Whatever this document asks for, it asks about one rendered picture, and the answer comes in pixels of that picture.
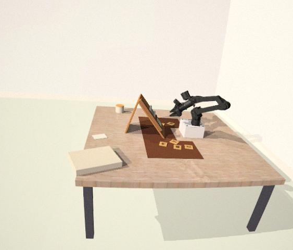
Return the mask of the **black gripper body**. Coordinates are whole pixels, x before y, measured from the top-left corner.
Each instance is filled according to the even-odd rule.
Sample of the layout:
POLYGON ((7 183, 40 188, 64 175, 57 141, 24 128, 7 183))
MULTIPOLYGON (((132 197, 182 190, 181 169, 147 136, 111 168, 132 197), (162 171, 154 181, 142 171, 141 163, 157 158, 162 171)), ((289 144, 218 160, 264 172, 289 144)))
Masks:
POLYGON ((182 102, 182 105, 179 108, 177 107, 176 112, 179 115, 179 117, 182 115, 183 110, 186 110, 186 109, 187 109, 187 106, 185 105, 185 102, 182 102))

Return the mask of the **small white jar with orange lid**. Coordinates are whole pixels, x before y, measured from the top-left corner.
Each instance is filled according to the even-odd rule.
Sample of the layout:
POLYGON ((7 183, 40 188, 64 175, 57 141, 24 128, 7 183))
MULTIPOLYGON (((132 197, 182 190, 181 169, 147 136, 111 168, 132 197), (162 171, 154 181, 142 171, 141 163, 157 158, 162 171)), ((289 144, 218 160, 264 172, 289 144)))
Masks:
POLYGON ((117 113, 123 113, 124 112, 124 105, 116 104, 116 112, 117 113))

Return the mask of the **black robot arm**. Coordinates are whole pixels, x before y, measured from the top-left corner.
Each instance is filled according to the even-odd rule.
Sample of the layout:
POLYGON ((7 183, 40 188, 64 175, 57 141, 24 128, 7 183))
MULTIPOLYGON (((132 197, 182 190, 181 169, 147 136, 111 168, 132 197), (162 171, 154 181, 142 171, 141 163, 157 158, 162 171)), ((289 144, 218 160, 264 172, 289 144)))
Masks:
MULTIPOLYGON (((200 126, 200 121, 202 114, 205 112, 211 112, 215 110, 227 110, 230 108, 231 104, 227 102, 225 99, 223 99, 221 96, 190 96, 188 91, 185 91, 181 93, 181 97, 185 101, 185 105, 187 108, 190 106, 193 106, 194 108, 190 111, 192 115, 192 120, 191 124, 192 126, 200 126), (187 101, 188 100, 188 101, 187 101), (218 105, 215 106, 210 106, 206 108, 200 108, 200 107, 195 107, 195 104, 201 103, 201 102, 210 102, 210 101, 216 101, 218 105)), ((180 102, 178 99, 175 99, 173 101, 177 107, 179 108, 182 105, 182 102, 180 102)))

